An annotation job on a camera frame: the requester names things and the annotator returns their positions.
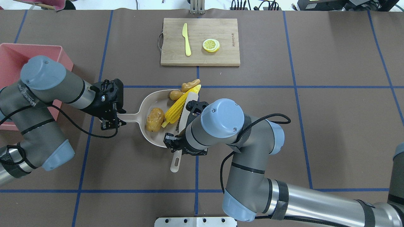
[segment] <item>cutting board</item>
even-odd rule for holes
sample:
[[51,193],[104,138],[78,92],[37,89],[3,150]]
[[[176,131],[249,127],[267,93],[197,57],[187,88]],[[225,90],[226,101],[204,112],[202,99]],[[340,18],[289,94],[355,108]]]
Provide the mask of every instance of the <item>cutting board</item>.
[[[188,24],[191,56],[185,55],[182,27]],[[206,39],[220,43],[217,52],[203,49]],[[240,66],[237,19],[164,18],[161,65],[180,66]]]

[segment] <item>light blue joint cap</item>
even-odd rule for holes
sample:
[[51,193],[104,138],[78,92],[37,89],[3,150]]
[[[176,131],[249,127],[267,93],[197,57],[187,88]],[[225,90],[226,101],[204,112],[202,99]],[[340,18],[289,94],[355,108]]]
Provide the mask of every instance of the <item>light blue joint cap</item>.
[[51,171],[62,164],[65,164],[73,157],[74,150],[67,139],[51,154],[51,156],[43,163],[42,167],[46,171]]
[[253,221],[257,214],[237,201],[227,190],[225,190],[222,209],[228,216],[239,221]]
[[[6,116],[4,116],[4,114],[0,111],[0,120],[3,120],[5,117],[6,117]],[[10,118],[6,120],[6,122],[12,122],[12,121],[13,121],[13,120],[11,120]]]
[[404,143],[400,143],[397,147],[396,147],[396,154],[394,155],[393,158],[395,158],[398,154],[403,153],[404,152]]
[[285,143],[285,133],[283,132],[283,129],[280,125],[277,123],[273,123],[271,121],[266,121],[271,125],[272,131],[274,132],[274,138],[275,138],[275,143],[274,143],[274,149],[269,155],[274,155],[280,152],[281,147]]
[[228,138],[242,129],[244,113],[233,100],[218,99],[202,111],[201,124],[209,135]]
[[31,58],[21,69],[21,80],[35,90],[47,90],[60,84],[66,77],[66,69],[46,56]]

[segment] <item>brown table surface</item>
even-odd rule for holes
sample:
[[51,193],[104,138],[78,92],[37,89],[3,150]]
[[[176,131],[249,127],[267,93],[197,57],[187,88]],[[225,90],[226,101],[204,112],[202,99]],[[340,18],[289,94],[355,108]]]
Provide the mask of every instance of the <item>brown table surface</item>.
[[[89,82],[120,78],[124,108],[200,78],[200,100],[230,98],[246,113],[284,113],[285,145],[266,177],[368,202],[385,202],[392,157],[404,141],[404,13],[208,10],[201,18],[237,18],[240,67],[163,67],[157,37],[165,17],[189,10],[0,11],[0,43],[61,45],[73,72]],[[98,121],[62,105],[97,134]],[[219,169],[225,145],[183,156],[148,143],[137,124],[114,139],[89,138],[57,120],[74,159],[42,168],[0,189],[0,226],[153,226],[157,217],[222,216]],[[22,140],[1,131],[0,143]],[[224,181],[229,171],[224,170]],[[257,220],[239,226],[302,226]]]

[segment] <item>white metal plate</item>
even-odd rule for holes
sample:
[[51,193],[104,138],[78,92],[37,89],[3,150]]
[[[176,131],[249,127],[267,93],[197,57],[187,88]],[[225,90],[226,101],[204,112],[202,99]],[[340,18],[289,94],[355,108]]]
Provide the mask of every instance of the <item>white metal plate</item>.
[[158,218],[154,227],[237,227],[231,217]]

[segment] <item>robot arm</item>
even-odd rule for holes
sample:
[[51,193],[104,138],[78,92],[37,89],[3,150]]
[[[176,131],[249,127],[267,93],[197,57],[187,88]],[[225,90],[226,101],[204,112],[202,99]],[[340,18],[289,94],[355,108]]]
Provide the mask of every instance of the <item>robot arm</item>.
[[11,119],[24,137],[17,145],[0,148],[0,186],[73,158],[69,141],[47,108],[55,99],[98,117],[103,130],[126,124],[116,114],[125,113],[119,79],[91,85],[48,57],[33,57],[22,68],[21,79],[0,92],[1,119],[23,108]]
[[241,129],[249,125],[248,118],[234,101],[220,99],[207,106],[178,136],[165,136],[168,148],[190,154],[198,154],[217,143],[230,146],[238,143],[223,199],[222,208],[227,215],[240,221],[253,221],[257,213],[263,213],[267,216],[257,218],[338,227],[403,226],[404,143],[401,153],[394,158],[390,187],[394,196],[389,198],[395,198],[395,202],[389,199],[388,203],[372,205],[265,178],[268,155],[280,151],[284,133],[279,125],[264,120],[239,140]]

